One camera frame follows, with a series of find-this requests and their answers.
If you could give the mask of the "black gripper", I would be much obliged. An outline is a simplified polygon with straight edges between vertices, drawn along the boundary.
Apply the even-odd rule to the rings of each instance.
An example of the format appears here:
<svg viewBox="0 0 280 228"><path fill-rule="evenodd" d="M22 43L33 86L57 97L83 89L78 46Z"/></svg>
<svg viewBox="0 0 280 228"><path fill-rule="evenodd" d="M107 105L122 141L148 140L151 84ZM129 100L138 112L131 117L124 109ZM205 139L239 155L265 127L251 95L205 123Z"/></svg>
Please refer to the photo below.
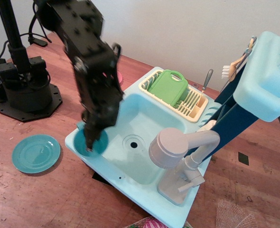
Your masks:
<svg viewBox="0 0 280 228"><path fill-rule="evenodd" d="M93 143L100 139L102 129L116 124L123 95L123 92L80 93L84 107L82 121L87 151L92 151Z"/></svg>

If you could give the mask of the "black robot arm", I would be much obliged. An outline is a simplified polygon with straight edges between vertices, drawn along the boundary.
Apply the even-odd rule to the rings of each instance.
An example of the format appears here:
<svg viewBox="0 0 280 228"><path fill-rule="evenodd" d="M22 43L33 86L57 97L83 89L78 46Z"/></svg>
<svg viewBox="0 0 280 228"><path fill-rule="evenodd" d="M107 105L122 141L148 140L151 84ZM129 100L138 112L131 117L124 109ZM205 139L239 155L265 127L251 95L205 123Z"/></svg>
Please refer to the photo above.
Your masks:
<svg viewBox="0 0 280 228"><path fill-rule="evenodd" d="M123 97L117 76L121 47L101 40L103 16L90 0L36 0L34 5L35 17L59 36L72 63L84 107L85 143L91 150L101 132L116 124ZM53 101L46 64L28 57L9 0L0 0L0 17L12 59L0 64L7 105L23 113L45 113Z"/></svg>

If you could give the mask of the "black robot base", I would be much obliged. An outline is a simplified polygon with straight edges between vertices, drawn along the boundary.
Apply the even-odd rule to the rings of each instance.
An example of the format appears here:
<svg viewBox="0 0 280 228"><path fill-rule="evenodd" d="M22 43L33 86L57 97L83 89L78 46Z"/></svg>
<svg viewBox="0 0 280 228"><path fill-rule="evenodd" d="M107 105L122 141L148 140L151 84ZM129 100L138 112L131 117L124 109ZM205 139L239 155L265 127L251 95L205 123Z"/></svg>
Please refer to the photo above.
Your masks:
<svg viewBox="0 0 280 228"><path fill-rule="evenodd" d="M31 71L19 74L12 62L0 58L0 113L21 122L50 117L62 104L43 58L32 57L29 63Z"/></svg>

